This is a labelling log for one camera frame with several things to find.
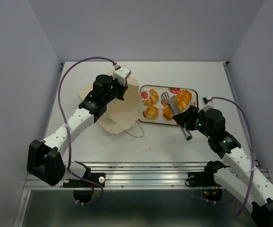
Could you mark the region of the metal tongs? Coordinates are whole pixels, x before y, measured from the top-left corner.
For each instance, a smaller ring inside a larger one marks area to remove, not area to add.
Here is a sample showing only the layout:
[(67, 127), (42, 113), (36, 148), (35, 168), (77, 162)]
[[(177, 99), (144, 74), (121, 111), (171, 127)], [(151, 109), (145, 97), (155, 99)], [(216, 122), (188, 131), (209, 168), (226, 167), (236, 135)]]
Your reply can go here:
[[(161, 94), (161, 99), (171, 109), (171, 111), (174, 115), (178, 115), (181, 113), (181, 110), (179, 109), (179, 103), (178, 103), (176, 96), (170, 97), (167, 92), (163, 92)], [(181, 127), (181, 126), (179, 128), (181, 129), (181, 131), (187, 141), (189, 141), (193, 138), (190, 131), (186, 130), (184, 127)]]

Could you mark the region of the beige paper bag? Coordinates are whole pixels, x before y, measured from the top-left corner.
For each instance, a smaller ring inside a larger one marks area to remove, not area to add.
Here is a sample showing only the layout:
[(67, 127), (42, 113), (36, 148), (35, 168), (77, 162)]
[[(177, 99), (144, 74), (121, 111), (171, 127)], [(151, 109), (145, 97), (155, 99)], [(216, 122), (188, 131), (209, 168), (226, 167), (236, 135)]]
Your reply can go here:
[[(138, 120), (138, 114), (142, 107), (142, 99), (138, 94), (139, 85), (135, 79), (128, 78), (127, 86), (124, 100), (114, 99), (107, 104), (107, 111), (96, 122), (110, 134), (126, 131)], [(93, 85), (84, 90), (84, 98), (92, 89)], [(94, 123), (94, 116), (88, 110), (79, 108), (77, 110), (82, 115), (89, 115)]]

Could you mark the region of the fake round bread roll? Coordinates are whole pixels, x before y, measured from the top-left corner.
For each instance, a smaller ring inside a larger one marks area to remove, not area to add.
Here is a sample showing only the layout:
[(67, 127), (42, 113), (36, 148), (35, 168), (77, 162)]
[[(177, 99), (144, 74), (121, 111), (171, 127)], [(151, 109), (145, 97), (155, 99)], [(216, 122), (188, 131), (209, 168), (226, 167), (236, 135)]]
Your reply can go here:
[(159, 115), (159, 110), (156, 106), (149, 106), (145, 110), (145, 116), (148, 120), (155, 120)]

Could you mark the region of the fake croissant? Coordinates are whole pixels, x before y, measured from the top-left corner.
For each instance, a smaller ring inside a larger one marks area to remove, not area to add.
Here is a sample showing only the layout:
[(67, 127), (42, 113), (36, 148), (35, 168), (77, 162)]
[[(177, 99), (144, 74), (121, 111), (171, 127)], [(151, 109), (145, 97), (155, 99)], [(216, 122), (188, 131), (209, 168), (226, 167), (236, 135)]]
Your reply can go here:
[(147, 100), (144, 100), (143, 103), (145, 106), (155, 105), (159, 101), (158, 93), (154, 89), (150, 89), (150, 97)]

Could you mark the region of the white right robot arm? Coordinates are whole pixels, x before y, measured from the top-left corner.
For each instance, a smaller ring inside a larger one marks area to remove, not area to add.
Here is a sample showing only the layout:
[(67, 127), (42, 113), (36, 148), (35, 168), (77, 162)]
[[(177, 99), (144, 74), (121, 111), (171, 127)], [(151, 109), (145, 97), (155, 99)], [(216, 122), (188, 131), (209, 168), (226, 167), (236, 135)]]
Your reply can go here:
[(195, 106), (173, 116), (189, 131), (199, 131), (208, 138), (210, 149), (220, 161), (210, 161), (204, 171), (189, 177), (189, 186), (218, 184), (237, 200), (246, 203), (258, 227), (273, 227), (273, 184), (248, 158), (241, 144), (225, 128), (225, 118), (217, 109), (200, 110)]

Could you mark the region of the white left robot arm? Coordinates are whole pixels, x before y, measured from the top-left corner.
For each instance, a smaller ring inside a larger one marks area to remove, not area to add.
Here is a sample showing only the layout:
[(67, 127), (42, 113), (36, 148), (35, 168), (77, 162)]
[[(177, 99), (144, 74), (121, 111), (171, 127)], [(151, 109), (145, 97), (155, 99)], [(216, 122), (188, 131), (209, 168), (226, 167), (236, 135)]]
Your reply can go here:
[(27, 171), (50, 186), (63, 178), (66, 167), (63, 155), (84, 130), (94, 124), (107, 110), (107, 104), (115, 98), (124, 99), (128, 88), (127, 77), (114, 73), (96, 77), (93, 89), (72, 116), (50, 136), (42, 141), (34, 140), (28, 148)]

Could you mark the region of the strawberry print tray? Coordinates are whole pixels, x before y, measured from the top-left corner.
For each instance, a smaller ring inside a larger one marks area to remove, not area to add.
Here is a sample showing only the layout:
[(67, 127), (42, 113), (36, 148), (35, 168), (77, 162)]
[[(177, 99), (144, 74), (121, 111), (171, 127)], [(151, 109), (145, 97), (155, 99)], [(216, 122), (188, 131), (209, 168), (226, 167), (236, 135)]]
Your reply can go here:
[(141, 98), (142, 98), (143, 101), (147, 100), (150, 97), (150, 92), (149, 92), (150, 89), (154, 89), (158, 93), (159, 101), (153, 106), (156, 106), (158, 108), (159, 115), (155, 120), (146, 119), (145, 110), (149, 106), (145, 106), (143, 104), (143, 107), (141, 109), (140, 118), (139, 118), (139, 120), (141, 122), (154, 123), (154, 124), (163, 124), (163, 125), (176, 125), (176, 122), (173, 119), (167, 120), (163, 116), (163, 110), (164, 110), (164, 107), (166, 106), (166, 103), (163, 102), (162, 99), (161, 99), (161, 94), (163, 92), (167, 92), (169, 94), (169, 96), (172, 97), (172, 96), (176, 96), (182, 90), (187, 90), (192, 94), (192, 98), (191, 98), (191, 101), (188, 104), (188, 106), (183, 111), (187, 110), (191, 106), (195, 106), (195, 107), (198, 106), (198, 95), (197, 95), (197, 92), (195, 90), (193, 90), (193, 89), (179, 88), (179, 87), (163, 87), (163, 86), (144, 85), (144, 86), (142, 86), (140, 88), (140, 95), (141, 95)]

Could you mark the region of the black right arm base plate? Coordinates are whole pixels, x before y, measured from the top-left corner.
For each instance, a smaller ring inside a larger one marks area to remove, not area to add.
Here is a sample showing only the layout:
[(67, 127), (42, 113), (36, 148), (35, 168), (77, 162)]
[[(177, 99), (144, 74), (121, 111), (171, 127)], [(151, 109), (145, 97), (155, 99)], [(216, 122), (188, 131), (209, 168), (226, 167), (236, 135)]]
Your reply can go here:
[(220, 172), (188, 172), (188, 177), (185, 180), (185, 185), (187, 187), (214, 187), (221, 185), (228, 187), (230, 185), (230, 179), (226, 178), (224, 174)]

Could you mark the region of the aluminium table edge rail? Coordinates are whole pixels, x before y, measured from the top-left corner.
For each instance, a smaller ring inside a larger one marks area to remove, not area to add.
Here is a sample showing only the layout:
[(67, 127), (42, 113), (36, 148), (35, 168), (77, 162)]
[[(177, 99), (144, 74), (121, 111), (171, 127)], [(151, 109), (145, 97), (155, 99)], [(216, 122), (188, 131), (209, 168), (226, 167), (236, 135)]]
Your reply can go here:
[(249, 147), (250, 154), (253, 155), (253, 157), (254, 157), (255, 165), (258, 168), (260, 168), (260, 164), (259, 164), (259, 161), (257, 159), (256, 153), (255, 152), (253, 153), (253, 150), (252, 150), (253, 147), (252, 147), (251, 128), (249, 126), (248, 119), (247, 119), (247, 117), (245, 115), (245, 111), (241, 107), (241, 105), (240, 105), (240, 103), (238, 101), (236, 91), (235, 91), (235, 88), (234, 88), (232, 80), (231, 80), (231, 76), (230, 76), (230, 72), (229, 72), (229, 61), (223, 61), (222, 64), (223, 64), (224, 71), (225, 71), (225, 74), (226, 74), (226, 77), (227, 77), (227, 80), (228, 80), (228, 83), (229, 83), (229, 86), (230, 86), (230, 90), (231, 90), (231, 93), (232, 93), (232, 96), (233, 96), (234, 103), (238, 105), (238, 107), (237, 107), (238, 115), (239, 115), (239, 119), (240, 119), (240, 122), (241, 122), (241, 125), (242, 125), (242, 128), (243, 128), (243, 132), (244, 132), (246, 140), (247, 140), (247, 145)]

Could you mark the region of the aluminium front frame rails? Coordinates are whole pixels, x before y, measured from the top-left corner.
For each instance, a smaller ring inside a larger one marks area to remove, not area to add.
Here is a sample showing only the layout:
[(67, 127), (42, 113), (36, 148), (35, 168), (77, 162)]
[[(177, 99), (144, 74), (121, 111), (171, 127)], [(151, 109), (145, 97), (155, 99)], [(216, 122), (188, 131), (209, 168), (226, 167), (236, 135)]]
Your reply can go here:
[[(188, 172), (202, 172), (206, 162), (91, 162), (85, 163), (92, 174), (105, 173), (105, 190), (183, 190)], [(27, 174), (25, 190), (89, 190), (66, 172), (55, 186)]]

